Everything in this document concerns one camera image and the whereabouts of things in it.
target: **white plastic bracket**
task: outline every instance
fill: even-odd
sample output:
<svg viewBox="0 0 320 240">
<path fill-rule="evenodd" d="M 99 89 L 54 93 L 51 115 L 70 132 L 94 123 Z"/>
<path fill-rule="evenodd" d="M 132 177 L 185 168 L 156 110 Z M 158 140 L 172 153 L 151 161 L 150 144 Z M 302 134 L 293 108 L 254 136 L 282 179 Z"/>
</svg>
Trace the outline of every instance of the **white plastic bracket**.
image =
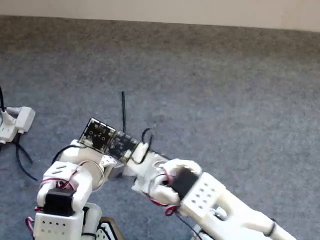
<svg viewBox="0 0 320 240">
<path fill-rule="evenodd" d="M 34 222 L 35 240 L 79 240 L 84 221 L 84 211 L 72 216 L 58 216 L 37 212 Z"/>
</svg>

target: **humanoid robot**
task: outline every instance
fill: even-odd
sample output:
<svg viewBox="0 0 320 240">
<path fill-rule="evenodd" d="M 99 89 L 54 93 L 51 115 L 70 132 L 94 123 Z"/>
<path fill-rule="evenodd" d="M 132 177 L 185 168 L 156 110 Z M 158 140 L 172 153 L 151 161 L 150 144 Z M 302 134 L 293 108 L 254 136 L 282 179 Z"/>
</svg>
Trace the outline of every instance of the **humanoid robot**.
<svg viewBox="0 0 320 240">
<path fill-rule="evenodd" d="M 194 240 L 296 240 L 255 211 L 192 160 L 168 159 L 113 127 L 91 118 L 79 140 L 57 153 L 37 195 L 35 240 L 123 239 L 101 208 L 87 200 L 112 176 L 135 176 L 132 190 L 166 215 L 194 219 Z"/>
</svg>

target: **white plastic part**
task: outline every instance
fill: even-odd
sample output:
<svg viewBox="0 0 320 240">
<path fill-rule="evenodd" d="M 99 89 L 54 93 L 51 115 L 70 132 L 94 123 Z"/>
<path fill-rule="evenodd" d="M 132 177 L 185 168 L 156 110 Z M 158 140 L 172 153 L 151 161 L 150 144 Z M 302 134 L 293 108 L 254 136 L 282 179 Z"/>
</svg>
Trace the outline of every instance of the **white plastic part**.
<svg viewBox="0 0 320 240">
<path fill-rule="evenodd" d="M 35 119 L 35 115 L 36 113 L 31 107 L 21 107 L 15 122 L 15 127 L 18 128 L 19 133 L 26 133 L 29 131 Z"/>
<path fill-rule="evenodd" d="M 210 212 L 225 189 L 222 183 L 204 172 L 181 201 L 180 210 L 199 221 Z"/>
<path fill-rule="evenodd" d="M 87 202 L 85 204 L 88 207 L 85 217 L 85 225 L 83 226 L 83 233 L 95 234 L 97 232 L 97 227 L 102 216 L 101 208 L 94 204 Z M 92 240 L 92 236 L 81 236 L 81 240 Z"/>
<path fill-rule="evenodd" d="M 35 111 L 30 107 L 8 107 L 1 112 L 3 121 L 0 125 L 0 143 L 10 143 L 15 138 L 17 132 L 23 134 L 27 132 L 35 118 Z M 15 119 L 10 114 L 17 114 Z"/>
<path fill-rule="evenodd" d="M 77 140 L 73 140 L 71 145 L 76 145 L 83 147 L 83 144 L 79 143 Z M 116 160 L 108 155 L 103 155 L 96 150 L 86 147 L 77 148 L 71 147 L 66 149 L 60 158 L 61 162 L 70 162 L 73 164 L 80 164 L 83 161 L 96 162 L 100 165 L 101 169 L 104 171 L 104 180 L 108 180 L 111 170 L 117 165 Z M 90 172 L 92 176 L 92 188 L 95 190 L 101 185 L 101 172 L 97 168 L 97 165 L 88 163 L 84 167 Z"/>
<path fill-rule="evenodd" d="M 43 175 L 43 180 L 50 178 L 59 178 L 68 181 L 71 174 L 76 170 L 78 164 L 70 162 L 56 161 Z M 82 211 L 90 194 L 92 193 L 92 175 L 84 167 L 80 166 L 70 184 L 75 187 L 76 192 L 73 194 L 72 209 L 77 213 Z M 48 190 L 56 187 L 56 181 L 48 181 L 42 184 L 37 195 L 37 204 L 39 207 L 45 205 L 46 194 Z"/>
<path fill-rule="evenodd" d="M 79 240 L 81 238 L 84 211 L 72 216 L 35 214 L 34 240 Z"/>
<path fill-rule="evenodd" d="M 154 159 L 154 157 L 156 158 L 156 155 L 150 155 L 151 153 L 148 153 L 145 160 L 140 163 L 140 161 L 142 160 L 145 152 L 148 149 L 148 143 L 142 143 L 140 142 L 138 144 L 138 146 L 135 148 L 135 151 L 133 152 L 131 158 L 134 159 L 134 161 L 132 159 L 130 159 L 124 170 L 123 170 L 123 175 L 125 176 L 144 176 L 146 174 L 146 172 L 148 171 L 150 165 L 152 165 L 156 160 Z"/>
<path fill-rule="evenodd" d="M 112 228 L 109 222 L 101 223 L 101 227 L 96 231 L 96 240 L 117 240 L 118 238 Z"/>
<path fill-rule="evenodd" d="M 211 208 L 214 204 L 222 207 L 227 219 L 215 217 Z M 255 211 L 228 191 L 225 186 L 209 173 L 204 172 L 181 201 L 179 211 L 192 217 L 215 240 L 247 240 L 251 234 L 269 233 L 273 221 L 259 211 Z M 270 236 L 273 240 L 296 240 L 280 226 L 276 226 Z"/>
<path fill-rule="evenodd" d="M 144 184 L 143 189 L 148 190 L 149 195 L 160 203 L 178 205 L 180 203 L 179 195 L 171 187 L 162 184 L 163 181 L 168 179 L 166 175 L 159 176 L 159 174 L 163 174 L 166 171 L 167 174 L 173 178 L 181 168 L 188 168 L 196 175 L 200 175 L 202 172 L 201 167 L 194 161 L 181 160 L 178 158 L 164 161 L 159 165 L 153 175 L 146 178 L 147 180 L 145 182 L 147 184 Z"/>
<path fill-rule="evenodd" d="M 0 125 L 0 143 L 10 143 L 15 138 L 18 129 L 15 126 L 16 119 L 8 114 L 7 111 L 2 111 L 2 124 Z"/>
</svg>

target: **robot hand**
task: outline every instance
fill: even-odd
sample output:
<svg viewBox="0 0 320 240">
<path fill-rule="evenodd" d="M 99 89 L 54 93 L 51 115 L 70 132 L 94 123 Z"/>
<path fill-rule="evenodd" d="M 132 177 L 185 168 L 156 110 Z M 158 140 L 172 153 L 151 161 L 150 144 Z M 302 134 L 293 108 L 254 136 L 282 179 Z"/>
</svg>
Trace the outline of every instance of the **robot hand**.
<svg viewBox="0 0 320 240">
<path fill-rule="evenodd" d="M 193 218 L 197 230 L 215 240 L 295 240 L 261 212 L 233 195 L 194 161 L 174 159 L 153 165 L 157 171 L 149 181 L 149 195 L 163 204 L 177 206 Z M 219 206 L 219 213 L 213 209 Z"/>
</svg>

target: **connector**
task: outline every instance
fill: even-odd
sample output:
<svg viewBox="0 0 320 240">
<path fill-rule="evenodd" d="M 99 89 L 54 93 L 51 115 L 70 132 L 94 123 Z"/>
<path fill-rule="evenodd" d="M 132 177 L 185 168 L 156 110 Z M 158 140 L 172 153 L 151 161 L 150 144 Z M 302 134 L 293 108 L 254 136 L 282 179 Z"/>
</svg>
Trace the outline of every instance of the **connector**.
<svg viewBox="0 0 320 240">
<path fill-rule="evenodd" d="M 31 107 L 21 107 L 15 123 L 15 127 L 18 129 L 19 133 L 23 134 L 29 131 L 31 124 L 35 119 L 35 115 L 36 113 Z"/>
<path fill-rule="evenodd" d="M 15 118 L 10 116 L 7 111 L 3 111 L 1 114 L 3 121 L 0 126 L 0 143 L 5 144 L 11 142 L 15 138 L 18 129 L 15 126 Z"/>
</svg>

